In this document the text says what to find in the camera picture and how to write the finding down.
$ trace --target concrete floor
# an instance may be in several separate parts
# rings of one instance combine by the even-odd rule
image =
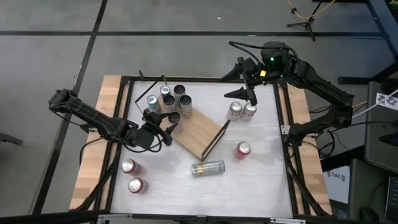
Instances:
[[[302,15],[316,3],[292,1]],[[398,49],[398,29],[383,1],[371,0]],[[23,215],[40,187],[60,118],[47,109],[55,90],[73,88],[88,36],[1,35],[4,30],[92,31],[100,0],[0,1],[0,131],[24,139],[21,146],[0,144],[0,216]],[[300,22],[282,0],[113,0],[108,1],[100,31],[263,31],[298,32],[285,25]],[[336,3],[316,17],[317,32],[379,32],[365,4]],[[319,76],[366,100],[367,87],[337,84],[338,76],[371,77],[393,62],[380,37],[237,37],[101,36],[97,37],[79,97],[95,105],[103,75],[222,77],[236,57],[247,57],[229,40],[262,45],[270,40],[293,47]],[[328,103],[307,92],[310,110]],[[364,121],[364,116],[354,123]],[[364,126],[339,131],[346,147],[364,142]],[[329,141],[324,135],[322,146]],[[67,211],[78,173],[78,151],[86,134],[70,126],[43,212]],[[337,145],[335,153],[344,151]]]

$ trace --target yellow cable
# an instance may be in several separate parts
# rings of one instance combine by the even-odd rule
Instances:
[[[362,106],[362,105],[364,105],[365,103],[367,103],[367,101],[360,102],[360,103],[354,105],[353,108],[355,108],[355,107],[357,107],[357,106]]]
[[[286,0],[289,4],[290,4],[290,8],[293,9],[293,4],[290,2],[290,0]],[[298,16],[299,18],[302,19],[308,19],[309,17],[314,17],[318,14],[320,14],[321,12],[323,12],[325,9],[327,9],[329,6],[331,6],[336,0],[333,0],[332,2],[330,2],[327,6],[325,6],[323,9],[319,10],[317,13],[312,14],[311,16],[301,16],[300,14],[297,13],[297,11],[294,11],[294,13],[296,14],[296,16]]]

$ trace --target white table surface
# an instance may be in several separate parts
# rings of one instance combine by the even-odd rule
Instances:
[[[128,120],[143,124],[134,101],[153,82],[134,82]],[[242,87],[240,83],[168,82],[186,88],[193,106],[220,126],[227,121],[229,104],[239,101],[224,94]],[[156,84],[149,94],[160,95]],[[163,145],[158,153],[133,153],[123,148],[122,162],[131,158],[141,164],[138,177],[149,183],[145,194],[132,194],[132,179],[118,169],[111,206],[112,213],[145,213],[164,215],[209,215],[226,217],[292,217],[289,187],[285,171],[279,122],[272,85],[255,89],[258,110],[250,122],[233,121],[205,162],[224,160],[226,172],[221,175],[194,178],[190,168],[200,161],[176,141]],[[138,102],[147,107],[146,96]],[[240,141],[247,141],[252,151],[245,159],[234,158]]]

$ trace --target soda can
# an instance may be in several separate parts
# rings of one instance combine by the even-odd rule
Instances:
[[[169,114],[169,121],[172,124],[178,123],[177,127],[174,128],[174,133],[178,134],[182,131],[181,116],[177,112],[172,112]]]
[[[251,146],[243,141],[239,142],[238,146],[236,146],[236,150],[234,151],[235,158],[244,159],[251,152]]]
[[[228,113],[226,117],[230,121],[237,121],[239,119],[239,116],[241,115],[243,110],[243,106],[240,102],[232,102],[231,105],[229,106]]]
[[[132,159],[124,160],[121,168],[125,174],[138,175],[141,172],[141,165]]]
[[[170,96],[171,89],[169,86],[164,85],[160,87],[160,94],[162,95],[163,98],[166,96]]]
[[[225,172],[224,161],[205,162],[191,166],[192,176],[204,177],[207,175],[222,174]]]
[[[244,121],[250,121],[254,116],[254,114],[256,113],[256,111],[257,111],[257,106],[252,106],[250,102],[247,102],[243,107],[241,119]]]
[[[190,118],[192,116],[192,99],[188,95],[180,98],[181,115],[183,118]]]
[[[185,87],[183,85],[176,85],[174,87],[174,98],[177,102],[177,106],[180,106],[180,98],[185,95]]]
[[[175,102],[174,96],[165,96],[163,103],[167,113],[175,112],[177,110],[177,103]]]
[[[135,177],[129,182],[129,191],[134,194],[143,194],[148,190],[148,183],[141,178]]]
[[[162,108],[160,108],[160,103],[159,100],[157,100],[157,97],[155,95],[149,95],[147,97],[147,102],[148,102],[148,108],[156,113],[160,113]]]

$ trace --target tripod stand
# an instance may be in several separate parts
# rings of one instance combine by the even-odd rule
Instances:
[[[306,28],[309,32],[310,32],[310,36],[312,41],[315,41],[315,36],[313,34],[312,28],[311,28],[311,22],[314,21],[313,15],[317,12],[317,10],[319,9],[319,7],[321,6],[323,0],[320,0],[317,7],[314,9],[314,11],[312,12],[312,16],[306,21],[306,22],[297,22],[297,23],[293,23],[293,24],[287,24],[287,27],[292,27],[292,26],[302,26],[304,28]],[[293,8],[292,9],[292,13],[294,13],[297,9]]]

